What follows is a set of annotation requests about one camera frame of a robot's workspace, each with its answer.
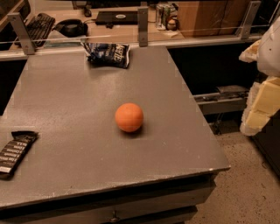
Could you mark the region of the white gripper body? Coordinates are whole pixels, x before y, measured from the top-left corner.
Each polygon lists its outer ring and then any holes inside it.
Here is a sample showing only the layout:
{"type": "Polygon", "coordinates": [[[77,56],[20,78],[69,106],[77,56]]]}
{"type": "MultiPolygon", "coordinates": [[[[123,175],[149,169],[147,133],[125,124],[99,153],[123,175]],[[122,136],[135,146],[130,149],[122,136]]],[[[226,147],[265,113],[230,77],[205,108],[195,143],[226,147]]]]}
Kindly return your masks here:
{"type": "Polygon", "coordinates": [[[262,35],[257,52],[257,68],[268,76],[280,77],[280,17],[262,35]]]}

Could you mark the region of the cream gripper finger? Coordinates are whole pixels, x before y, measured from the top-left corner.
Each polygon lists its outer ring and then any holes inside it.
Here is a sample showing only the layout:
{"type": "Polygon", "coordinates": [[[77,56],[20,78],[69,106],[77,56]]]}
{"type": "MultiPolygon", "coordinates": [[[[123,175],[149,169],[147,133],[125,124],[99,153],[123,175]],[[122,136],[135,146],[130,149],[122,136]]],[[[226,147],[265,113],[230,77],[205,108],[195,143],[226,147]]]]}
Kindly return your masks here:
{"type": "Polygon", "coordinates": [[[250,45],[246,50],[244,50],[240,56],[239,60],[247,63],[257,61],[258,47],[260,45],[260,40],[257,40],[252,45],[250,45]]]}
{"type": "Polygon", "coordinates": [[[280,109],[280,78],[269,77],[262,83],[255,82],[249,90],[246,104],[240,132],[245,136],[254,136],[280,109]]]}

